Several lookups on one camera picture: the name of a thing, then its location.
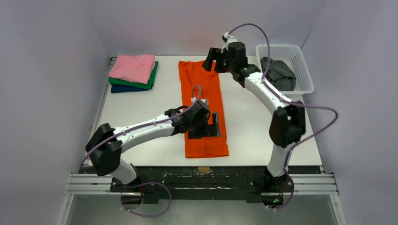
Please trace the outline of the orange t shirt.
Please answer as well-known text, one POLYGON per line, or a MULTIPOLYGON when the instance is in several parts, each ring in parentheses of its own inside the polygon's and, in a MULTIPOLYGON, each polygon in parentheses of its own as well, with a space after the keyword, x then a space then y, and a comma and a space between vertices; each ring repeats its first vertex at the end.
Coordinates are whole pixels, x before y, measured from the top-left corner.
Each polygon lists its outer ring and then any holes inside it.
POLYGON ((182 103, 189 106, 191 98, 200 94, 200 99, 209 101, 210 111, 217 113, 220 137, 190 139, 184 135, 186 158, 217 158, 227 157, 227 129, 224 117, 220 80, 215 71, 206 71, 202 61, 180 61, 178 63, 181 82, 182 103))

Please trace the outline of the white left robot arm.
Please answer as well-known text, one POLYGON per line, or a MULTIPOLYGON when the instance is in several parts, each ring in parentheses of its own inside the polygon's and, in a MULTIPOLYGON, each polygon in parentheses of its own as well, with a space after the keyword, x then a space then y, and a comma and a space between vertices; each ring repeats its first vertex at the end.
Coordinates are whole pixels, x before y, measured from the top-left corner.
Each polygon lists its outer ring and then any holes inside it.
POLYGON ((136 125, 111 127, 104 123, 94 132, 85 150, 97 176, 110 175, 133 192, 139 188, 140 179, 135 167, 121 155, 137 145, 177 134, 187 134, 190 139, 221 137, 218 113, 210 111, 207 100, 194 100, 190 106, 168 109, 136 125))

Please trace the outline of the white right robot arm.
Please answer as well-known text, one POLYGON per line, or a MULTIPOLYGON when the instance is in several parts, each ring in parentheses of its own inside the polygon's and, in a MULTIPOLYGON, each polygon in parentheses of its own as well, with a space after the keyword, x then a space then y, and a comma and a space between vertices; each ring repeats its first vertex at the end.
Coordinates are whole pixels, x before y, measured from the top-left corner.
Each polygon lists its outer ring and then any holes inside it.
POLYGON ((300 101, 294 102, 273 87, 262 70, 250 64, 242 42, 232 42, 224 48, 209 49, 202 67, 210 72, 231 73, 233 79, 250 91, 272 114, 269 136, 273 150, 267 165, 269 175, 263 184, 270 191, 282 184, 281 177, 288 173, 293 145, 306 133, 305 109, 300 101))

